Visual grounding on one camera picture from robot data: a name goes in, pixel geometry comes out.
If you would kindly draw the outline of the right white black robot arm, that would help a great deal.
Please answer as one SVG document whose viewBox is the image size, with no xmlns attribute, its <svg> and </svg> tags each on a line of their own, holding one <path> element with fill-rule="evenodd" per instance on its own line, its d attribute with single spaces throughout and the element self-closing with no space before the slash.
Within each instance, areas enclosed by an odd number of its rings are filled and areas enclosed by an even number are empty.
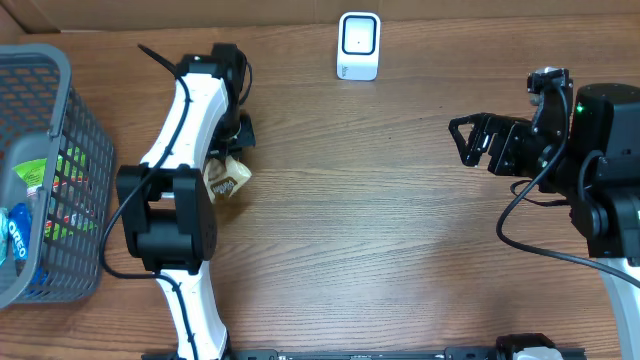
<svg viewBox="0 0 640 360">
<path fill-rule="evenodd" d="M 496 234 L 518 250 L 582 265 L 601 274 L 616 320 L 621 355 L 639 356 L 639 90 L 617 83 L 573 89 L 568 81 L 530 85 L 530 120 L 493 113 L 454 118 L 448 129 L 464 165 L 483 154 L 489 172 L 516 178 L 521 191 L 497 220 Z M 504 231 L 533 189 L 556 193 L 585 238 L 579 257 L 527 245 Z"/>
</svg>

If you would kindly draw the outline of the beige pastry snack packet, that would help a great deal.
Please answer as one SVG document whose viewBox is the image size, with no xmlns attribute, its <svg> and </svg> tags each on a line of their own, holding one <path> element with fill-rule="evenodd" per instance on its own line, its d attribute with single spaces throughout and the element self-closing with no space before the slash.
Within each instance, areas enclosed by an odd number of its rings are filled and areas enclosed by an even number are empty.
<svg viewBox="0 0 640 360">
<path fill-rule="evenodd" d="M 212 203 L 233 196 L 252 176 L 250 169 L 232 156 L 224 160 L 211 158 L 205 166 L 203 178 Z"/>
</svg>

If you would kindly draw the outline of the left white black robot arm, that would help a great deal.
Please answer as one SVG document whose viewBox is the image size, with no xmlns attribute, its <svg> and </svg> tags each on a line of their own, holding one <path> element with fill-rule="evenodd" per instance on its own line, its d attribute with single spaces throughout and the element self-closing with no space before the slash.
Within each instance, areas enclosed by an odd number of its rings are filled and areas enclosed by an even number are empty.
<svg viewBox="0 0 640 360">
<path fill-rule="evenodd" d="M 130 255 L 142 261 L 142 278 L 162 289 L 176 329 L 174 359 L 228 359 L 229 334 L 215 301 L 210 261 L 217 244 L 214 211 L 220 180 L 213 166 L 236 165 L 256 144 L 243 105 L 253 73 L 233 43 L 216 43 L 205 55 L 173 64 L 148 47 L 143 52 L 175 78 L 163 127 L 137 165 L 116 174 L 119 207 Z"/>
</svg>

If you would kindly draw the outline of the blue oreo packet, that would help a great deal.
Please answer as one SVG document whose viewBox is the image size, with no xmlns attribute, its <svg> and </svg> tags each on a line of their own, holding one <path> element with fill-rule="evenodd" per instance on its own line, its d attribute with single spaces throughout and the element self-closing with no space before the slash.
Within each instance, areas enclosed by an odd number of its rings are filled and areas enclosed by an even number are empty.
<svg viewBox="0 0 640 360">
<path fill-rule="evenodd" d="M 25 203 L 16 204 L 8 214 L 8 234 L 16 261 L 26 261 L 29 255 L 32 216 Z"/>
</svg>

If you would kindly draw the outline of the green snack packet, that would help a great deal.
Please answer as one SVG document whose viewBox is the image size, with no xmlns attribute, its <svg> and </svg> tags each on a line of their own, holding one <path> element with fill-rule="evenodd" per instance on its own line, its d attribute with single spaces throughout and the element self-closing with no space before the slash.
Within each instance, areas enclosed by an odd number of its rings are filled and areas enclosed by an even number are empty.
<svg viewBox="0 0 640 360">
<path fill-rule="evenodd" d="M 18 177 L 25 182 L 27 186 L 27 204 L 30 210 L 34 210 L 37 203 L 37 191 L 44 182 L 47 160 L 45 158 L 34 159 L 16 165 L 13 170 Z M 63 171 L 63 176 L 54 177 L 52 190 L 62 197 L 74 198 L 76 189 L 83 188 L 88 184 L 88 176 L 76 165 L 72 165 L 70 161 L 59 155 L 57 158 L 56 169 Z M 77 213 L 70 210 L 66 213 L 65 206 L 59 205 L 56 217 L 63 220 L 71 226 L 75 225 Z M 54 225 L 51 220 L 47 220 L 45 224 L 45 236 L 51 240 L 58 240 L 67 235 L 67 229 L 61 225 Z"/>
</svg>

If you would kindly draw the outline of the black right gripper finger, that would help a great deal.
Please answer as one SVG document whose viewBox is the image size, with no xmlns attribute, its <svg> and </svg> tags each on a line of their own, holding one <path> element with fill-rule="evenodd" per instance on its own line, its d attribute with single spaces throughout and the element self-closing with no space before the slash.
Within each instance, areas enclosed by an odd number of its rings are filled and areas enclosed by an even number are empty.
<svg viewBox="0 0 640 360">
<path fill-rule="evenodd" d="M 495 132 L 480 127 L 468 127 L 468 130 L 467 136 L 461 131 L 458 132 L 458 151 L 465 166 L 476 167 L 482 155 L 488 152 Z"/>
<path fill-rule="evenodd" d="M 459 130 L 462 125 L 470 125 L 472 127 L 468 139 L 465 139 Z M 514 125 L 527 127 L 530 125 L 530 121 L 524 118 L 481 112 L 452 119 L 449 122 L 448 130 L 456 145 L 468 145 L 469 141 L 475 141 L 477 134 L 493 135 L 504 129 L 509 130 Z"/>
</svg>

